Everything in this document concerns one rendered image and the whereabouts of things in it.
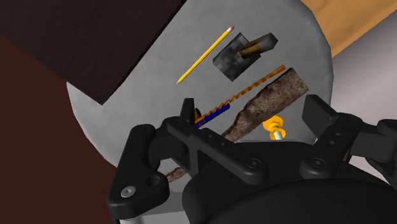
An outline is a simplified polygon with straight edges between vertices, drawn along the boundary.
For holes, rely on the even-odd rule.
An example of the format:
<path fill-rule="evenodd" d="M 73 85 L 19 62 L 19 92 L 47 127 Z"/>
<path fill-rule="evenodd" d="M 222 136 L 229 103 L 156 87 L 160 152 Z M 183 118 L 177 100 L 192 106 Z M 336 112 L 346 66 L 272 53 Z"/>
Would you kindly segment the yellow pencil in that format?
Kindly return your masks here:
<path fill-rule="evenodd" d="M 190 68 L 178 79 L 176 84 L 181 83 L 232 31 L 234 26 L 231 25 L 191 66 Z"/>

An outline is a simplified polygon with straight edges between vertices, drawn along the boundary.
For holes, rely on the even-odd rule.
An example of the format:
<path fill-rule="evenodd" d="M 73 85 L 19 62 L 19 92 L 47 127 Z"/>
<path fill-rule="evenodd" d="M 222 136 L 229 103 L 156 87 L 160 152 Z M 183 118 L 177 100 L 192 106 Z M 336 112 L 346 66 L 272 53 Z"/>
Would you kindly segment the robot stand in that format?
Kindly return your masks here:
<path fill-rule="evenodd" d="M 104 104 L 187 0 L 0 0 L 0 35 Z"/>

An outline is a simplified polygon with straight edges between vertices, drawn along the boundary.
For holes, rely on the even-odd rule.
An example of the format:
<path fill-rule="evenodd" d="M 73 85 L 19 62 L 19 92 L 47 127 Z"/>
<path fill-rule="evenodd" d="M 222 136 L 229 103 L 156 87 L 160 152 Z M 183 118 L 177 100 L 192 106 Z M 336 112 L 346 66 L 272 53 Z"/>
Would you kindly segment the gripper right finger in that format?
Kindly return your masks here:
<path fill-rule="evenodd" d="M 330 179 L 342 162 L 363 157 L 397 190 L 397 120 L 376 125 L 338 113 L 317 95 L 306 95 L 302 120 L 317 138 L 314 149 L 300 162 L 304 179 Z"/>

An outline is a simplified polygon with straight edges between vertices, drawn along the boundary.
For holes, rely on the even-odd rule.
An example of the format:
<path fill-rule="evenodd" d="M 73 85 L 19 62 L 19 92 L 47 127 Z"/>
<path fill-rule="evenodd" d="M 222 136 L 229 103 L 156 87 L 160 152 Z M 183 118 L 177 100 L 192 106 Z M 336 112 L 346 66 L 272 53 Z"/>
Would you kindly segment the yellow push pin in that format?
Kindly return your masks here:
<path fill-rule="evenodd" d="M 264 121 L 262 126 L 269 132 L 271 140 L 278 141 L 286 137 L 286 131 L 282 127 L 283 119 L 278 115 L 274 115 L 272 118 Z"/>

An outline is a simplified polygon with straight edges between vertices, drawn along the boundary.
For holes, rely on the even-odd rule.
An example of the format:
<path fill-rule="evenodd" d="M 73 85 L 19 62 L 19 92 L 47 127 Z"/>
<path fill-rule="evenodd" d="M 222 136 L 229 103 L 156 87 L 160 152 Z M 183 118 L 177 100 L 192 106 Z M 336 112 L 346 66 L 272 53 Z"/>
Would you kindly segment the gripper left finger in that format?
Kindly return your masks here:
<path fill-rule="evenodd" d="M 166 118 L 159 128 L 131 129 L 106 198 L 112 218 L 132 219 L 167 201 L 169 181 L 158 167 L 168 158 L 191 177 L 217 162 L 249 185 L 266 180 L 263 159 L 208 128 L 197 128 L 194 118 L 194 100 L 185 98 L 180 115 Z"/>

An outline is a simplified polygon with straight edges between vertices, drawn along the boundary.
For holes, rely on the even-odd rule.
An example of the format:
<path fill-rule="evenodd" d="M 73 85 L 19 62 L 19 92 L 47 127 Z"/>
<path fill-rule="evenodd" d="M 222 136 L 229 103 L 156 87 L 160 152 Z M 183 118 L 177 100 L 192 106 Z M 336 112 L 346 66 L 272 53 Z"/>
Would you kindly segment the rusty brown flat tool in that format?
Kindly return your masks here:
<path fill-rule="evenodd" d="M 249 135 L 262 123 L 292 105 L 309 88 L 290 68 L 272 83 L 257 93 L 238 112 L 233 124 L 222 135 L 209 130 L 198 129 L 182 119 L 171 121 L 169 132 L 184 142 L 190 151 L 189 172 L 192 176 L 200 172 L 200 160 L 196 159 L 202 152 L 228 171 L 250 185 L 258 185 L 266 179 L 267 165 L 263 159 L 241 148 L 235 142 Z M 269 132 L 260 133 L 264 143 L 276 142 L 270 139 Z"/>

